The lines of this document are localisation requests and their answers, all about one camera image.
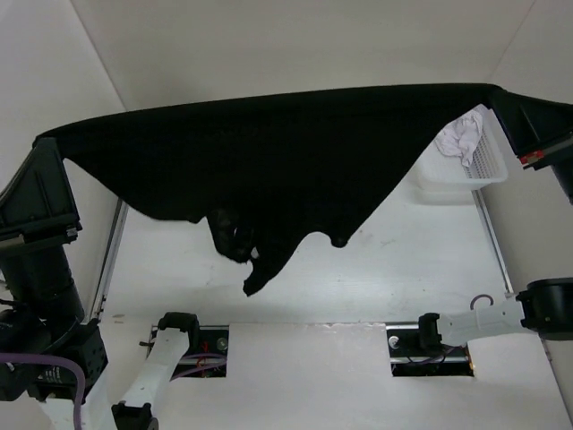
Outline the black tank top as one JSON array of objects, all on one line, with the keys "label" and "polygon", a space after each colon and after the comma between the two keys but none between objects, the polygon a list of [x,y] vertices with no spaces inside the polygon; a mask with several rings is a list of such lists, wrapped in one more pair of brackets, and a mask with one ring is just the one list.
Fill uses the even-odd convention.
[{"label": "black tank top", "polygon": [[250,262],[248,296],[311,233],[337,248],[391,194],[436,134],[489,84],[319,90],[156,107],[41,133],[131,208],[206,220],[226,258]]}]

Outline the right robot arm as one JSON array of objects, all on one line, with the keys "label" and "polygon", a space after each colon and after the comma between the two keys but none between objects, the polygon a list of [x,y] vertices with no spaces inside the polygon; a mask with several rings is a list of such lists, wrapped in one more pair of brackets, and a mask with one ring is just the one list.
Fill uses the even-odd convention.
[{"label": "right robot arm", "polygon": [[[511,149],[524,169],[551,168],[572,199],[572,106],[496,89],[489,97]],[[425,354],[446,345],[512,333],[535,333],[544,340],[572,339],[572,278],[539,279],[497,304],[460,314],[422,315],[415,344]]]}]

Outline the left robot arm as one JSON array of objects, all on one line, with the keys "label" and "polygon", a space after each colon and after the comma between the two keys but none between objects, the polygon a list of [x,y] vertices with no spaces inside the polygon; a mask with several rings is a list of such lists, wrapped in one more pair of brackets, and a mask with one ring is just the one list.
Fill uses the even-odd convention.
[{"label": "left robot arm", "polygon": [[158,322],[150,354],[124,397],[107,397],[108,358],[87,319],[64,246],[80,217],[57,144],[37,142],[1,193],[1,399],[28,395],[57,429],[156,429],[158,405],[183,357],[201,346],[193,314]]}]

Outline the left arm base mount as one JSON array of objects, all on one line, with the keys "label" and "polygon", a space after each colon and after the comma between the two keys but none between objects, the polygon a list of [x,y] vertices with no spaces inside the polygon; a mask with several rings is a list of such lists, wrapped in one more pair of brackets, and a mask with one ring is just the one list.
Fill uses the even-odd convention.
[{"label": "left arm base mount", "polygon": [[228,330],[203,330],[155,325],[149,337],[139,342],[146,360],[167,379],[221,378],[227,375]]}]

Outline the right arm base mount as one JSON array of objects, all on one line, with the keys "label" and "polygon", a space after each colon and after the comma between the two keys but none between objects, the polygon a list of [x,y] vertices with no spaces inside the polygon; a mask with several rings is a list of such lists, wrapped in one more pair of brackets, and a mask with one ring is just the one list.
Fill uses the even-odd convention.
[{"label": "right arm base mount", "polygon": [[394,377],[474,377],[467,346],[425,345],[415,322],[388,324],[386,336]]}]

